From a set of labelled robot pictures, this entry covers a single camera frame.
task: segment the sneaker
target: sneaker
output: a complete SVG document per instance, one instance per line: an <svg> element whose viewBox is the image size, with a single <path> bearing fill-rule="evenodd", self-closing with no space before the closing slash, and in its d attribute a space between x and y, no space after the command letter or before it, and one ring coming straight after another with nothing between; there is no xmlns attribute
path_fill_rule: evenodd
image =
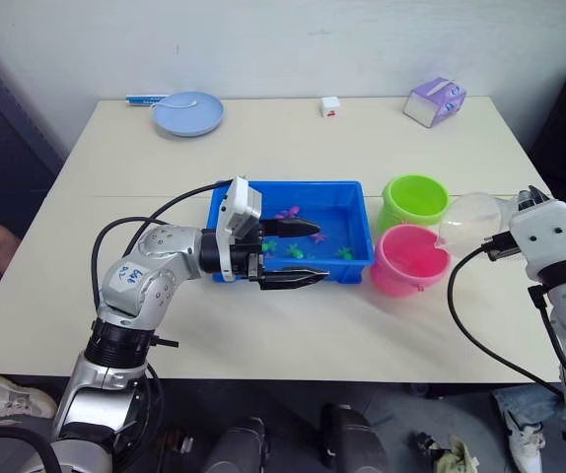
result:
<svg viewBox="0 0 566 473"><path fill-rule="evenodd" d="M46 393L0 376L0 418L26 415L48 419L56 410L57 405Z"/></svg>
<svg viewBox="0 0 566 473"><path fill-rule="evenodd" d="M541 473L541 453L546 446L542 424L520 428L509 411L500 411L509 435L509 450L520 473Z"/></svg>

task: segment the purple tissue box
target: purple tissue box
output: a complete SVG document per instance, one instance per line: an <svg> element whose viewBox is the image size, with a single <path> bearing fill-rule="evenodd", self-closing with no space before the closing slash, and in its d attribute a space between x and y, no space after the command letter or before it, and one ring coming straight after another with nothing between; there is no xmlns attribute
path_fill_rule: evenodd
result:
<svg viewBox="0 0 566 473"><path fill-rule="evenodd" d="M403 113L431 128L459 111L466 95L461 86L438 77L410 92Z"/></svg>

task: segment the pink bucket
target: pink bucket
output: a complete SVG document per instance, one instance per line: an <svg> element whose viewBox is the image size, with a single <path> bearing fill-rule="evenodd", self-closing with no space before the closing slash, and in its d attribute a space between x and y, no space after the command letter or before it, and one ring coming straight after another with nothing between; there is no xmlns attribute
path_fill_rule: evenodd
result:
<svg viewBox="0 0 566 473"><path fill-rule="evenodd" d="M388 296L405 298L443 279L452 258L435 246L437 235L417 225L398 225L375 247L371 279Z"/></svg>

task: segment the blue plastic tray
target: blue plastic tray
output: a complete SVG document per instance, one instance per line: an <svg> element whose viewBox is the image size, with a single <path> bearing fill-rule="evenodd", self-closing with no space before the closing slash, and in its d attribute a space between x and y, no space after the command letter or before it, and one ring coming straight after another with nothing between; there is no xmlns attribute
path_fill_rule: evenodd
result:
<svg viewBox="0 0 566 473"><path fill-rule="evenodd" d="M275 241L274 250L264 251L265 268L277 270L289 266L310 266L329 271L328 281L357 284L362 270L373 264L369 221L366 216L362 186L356 181L251 181L250 187L263 195L261 219L273 219L276 214L300 207L299 218L320 225L326 238L316 243L310 236L279 238L269 236L266 243ZM219 207L228 187L215 189L211 199L207 228L217 226ZM302 259L290 254L296 244ZM343 259L339 250L349 248L353 259ZM223 282L216 274L213 279Z"/></svg>

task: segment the white table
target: white table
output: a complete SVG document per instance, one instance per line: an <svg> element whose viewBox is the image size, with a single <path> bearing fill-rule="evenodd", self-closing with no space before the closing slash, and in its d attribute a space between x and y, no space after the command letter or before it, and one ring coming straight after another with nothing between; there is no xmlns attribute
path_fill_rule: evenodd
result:
<svg viewBox="0 0 566 473"><path fill-rule="evenodd" d="M432 130L400 115L401 103L345 100L343 115L327 120L316 116L316 101L228 101L219 130L187 141L159 137L149 110L101 102L1 281L0 372L68 375L94 319L89 260L98 230L115 218L147 215L197 185L235 173L356 178L368 195L372 223L381 206L375 195L402 172L429 173L453 194L511 194L528 183L545 188L489 99L467 100L458 116ZM347 133L346 123L352 128ZM281 140L268 145L276 135ZM457 145L451 153L439 147L451 142ZM330 153L355 149L356 166L332 164L338 159ZM284 156L295 165L279 166ZM490 169L483 157L495 157L496 166ZM164 218L202 227L208 206L207 197L192 198ZM133 231L123 226L106 238L100 272ZM521 261L476 260L458 280L457 308L486 345L554 380L557 362L528 285ZM523 380L463 338L448 313L445 289L443 282L398 301L375 291L368 278L359 286L260 292L257 285L220 285L205 277L178 289L158 330L178 339L180 348L153 348L150 361L162 377Z"/></svg>

